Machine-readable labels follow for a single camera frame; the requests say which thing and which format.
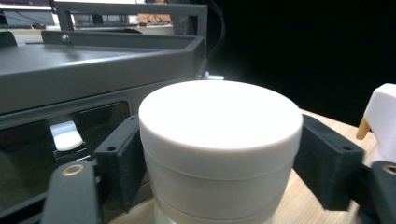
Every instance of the wooden table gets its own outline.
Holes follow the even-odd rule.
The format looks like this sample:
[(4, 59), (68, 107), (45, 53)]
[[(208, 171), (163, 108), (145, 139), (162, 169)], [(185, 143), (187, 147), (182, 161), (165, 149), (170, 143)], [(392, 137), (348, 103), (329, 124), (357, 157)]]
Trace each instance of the wooden table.
[[(376, 140), (373, 133), (368, 133), (363, 140), (358, 140), (355, 138), (356, 132), (358, 130), (356, 127), (333, 119), (328, 119), (308, 111), (303, 111), (303, 113), (318, 119), (322, 123), (334, 129), (336, 132), (343, 135), (345, 138), (355, 143), (357, 146), (365, 149), (366, 157), (364, 159), (364, 163), (368, 163), (376, 146)], [(154, 224), (153, 206), (153, 200), (142, 203), (132, 209), (129, 214), (119, 217), (112, 223)], [(357, 205), (352, 203), (348, 212), (332, 212), (323, 210), (320, 203), (305, 185), (303, 180), (297, 176), (294, 171), (291, 171), (289, 183), (286, 187), (282, 201), (280, 202), (280, 205), (273, 216), (272, 223), (352, 224), (356, 223), (356, 209)]]

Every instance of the dark background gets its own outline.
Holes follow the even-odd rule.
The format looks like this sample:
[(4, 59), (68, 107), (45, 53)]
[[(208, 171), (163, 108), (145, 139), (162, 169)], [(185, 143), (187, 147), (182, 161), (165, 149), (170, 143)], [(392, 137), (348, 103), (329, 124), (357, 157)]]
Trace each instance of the dark background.
[[(358, 126), (374, 89), (396, 83), (396, 3), (217, 1), (227, 35), (209, 71), (278, 91)], [(208, 47), (219, 37), (209, 13)]]

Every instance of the wooden stick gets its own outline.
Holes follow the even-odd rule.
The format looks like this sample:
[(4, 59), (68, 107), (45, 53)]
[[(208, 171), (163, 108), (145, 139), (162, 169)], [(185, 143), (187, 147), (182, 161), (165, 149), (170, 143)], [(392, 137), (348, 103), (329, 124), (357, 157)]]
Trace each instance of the wooden stick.
[(363, 117), (361, 119), (361, 124), (359, 125), (358, 132), (356, 133), (356, 138), (362, 140), (369, 131), (370, 131), (370, 126), (367, 123), (366, 118)]

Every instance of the gray metal frame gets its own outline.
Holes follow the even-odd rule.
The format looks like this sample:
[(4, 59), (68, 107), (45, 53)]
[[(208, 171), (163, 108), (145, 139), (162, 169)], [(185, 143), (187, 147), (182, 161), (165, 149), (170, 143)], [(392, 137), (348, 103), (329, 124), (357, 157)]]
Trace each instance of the gray metal frame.
[[(63, 35), (69, 43), (62, 41)], [(0, 50), (5, 64), (0, 69), (0, 130), (21, 125), (12, 120), (31, 122), (26, 115), (11, 118), (21, 111), (171, 79), (195, 79), (205, 71), (201, 36), (73, 31), (44, 31), (42, 36), (44, 45)]]
[(61, 30), (73, 31), (71, 15), (74, 13), (135, 15), (137, 13), (170, 14), (197, 17), (197, 35), (206, 37), (207, 6), (189, 4), (146, 5), (55, 2)]

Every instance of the white plastic part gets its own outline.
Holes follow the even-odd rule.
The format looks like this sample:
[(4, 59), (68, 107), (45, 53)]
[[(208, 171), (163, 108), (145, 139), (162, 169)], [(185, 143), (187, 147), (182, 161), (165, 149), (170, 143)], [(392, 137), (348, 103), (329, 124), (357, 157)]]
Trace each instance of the white plastic part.
[(139, 108), (156, 202), (176, 223), (263, 223), (275, 212), (300, 145), (296, 104), (232, 81), (177, 83)]
[(56, 149), (67, 151), (79, 147), (82, 144), (82, 138), (79, 134), (76, 124), (73, 120), (50, 126), (53, 141)]
[(222, 80), (224, 80), (224, 76), (210, 75), (209, 72), (205, 72), (204, 80), (217, 80), (217, 81), (222, 81)]
[(377, 140), (373, 161), (396, 162), (396, 85), (375, 89), (364, 117)]

